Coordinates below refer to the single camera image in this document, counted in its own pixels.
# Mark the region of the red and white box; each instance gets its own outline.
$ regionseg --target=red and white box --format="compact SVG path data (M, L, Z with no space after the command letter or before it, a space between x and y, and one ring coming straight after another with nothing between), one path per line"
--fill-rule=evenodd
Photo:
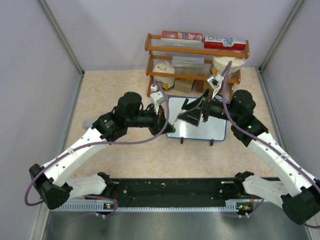
M246 45L245 39L235 37L206 36L204 39L205 49L243 51Z
M181 31L162 31L161 44L179 47L202 47L202 33L181 32Z

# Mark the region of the blue border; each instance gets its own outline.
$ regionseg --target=blue border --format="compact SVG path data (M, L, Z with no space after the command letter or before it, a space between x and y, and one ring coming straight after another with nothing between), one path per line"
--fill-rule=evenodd
M180 99L198 99L198 97L188 97L188 96L170 96L168 98L168 104L169 104L169 101L171 98L180 98ZM228 124L228 121L225 120L225 129L224 129L224 139L223 140L215 140L213 139L215 142L223 142L224 140L226 140L226 137L227 137L227 124ZM166 134L166 137L168 139L181 139L181 137L176 137L176 136L168 136L168 133ZM200 141L210 141L211 139L200 139L200 138L183 138L183 139L190 139L190 140L200 140Z

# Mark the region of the blue-edged board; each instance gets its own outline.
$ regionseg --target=blue-edged board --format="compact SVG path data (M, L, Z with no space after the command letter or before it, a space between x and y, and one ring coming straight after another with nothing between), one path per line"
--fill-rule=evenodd
M197 99L196 97L178 96L172 96L169 98L169 123L174 123L186 98L189 99L189 103ZM217 142L222 142L226 139L227 121L215 117L209 117L207 122L203 122L201 119L199 126L196 127L190 123L178 119L174 124L174 128L175 132L168 133L168 138L184 138L205 141L214 140Z

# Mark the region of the wooden rack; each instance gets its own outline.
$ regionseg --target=wooden rack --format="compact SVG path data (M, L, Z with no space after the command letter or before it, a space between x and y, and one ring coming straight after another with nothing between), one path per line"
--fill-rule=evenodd
M200 54L200 55L210 55L210 56L224 56L224 57L236 57L241 59L247 59L250 54L249 50L249 41L246 41L246 47L244 51L230 51L230 50L212 50L212 49L197 49L197 48L184 48L184 47L171 47L171 46L156 46L152 45L151 39L161 39L161 35L152 35L148 33L144 50L149 51L149 60L146 67L146 75L149 76L149 84L147 88L146 95L150 97L152 91L150 90L151 84L154 82L154 76L159 77L174 77L181 79L194 79L196 81L205 81L208 76L201 75L187 75L187 74L177 74L177 73L163 73L163 72L153 72L154 68L154 59L159 60L172 60L172 56L163 56L163 55L154 55L153 51L158 52L172 52L172 53L184 53L184 54ZM211 59L205 59L205 64L211 64ZM231 78L228 78L229 84L229 96L232 97L234 93L234 85L239 84L241 81L240 70L231 75Z

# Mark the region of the clear plastic container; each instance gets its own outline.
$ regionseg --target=clear plastic container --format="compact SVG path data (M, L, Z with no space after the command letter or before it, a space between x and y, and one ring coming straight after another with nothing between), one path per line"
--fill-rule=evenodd
M175 68L201 69L205 64L204 57L173 56L172 66Z

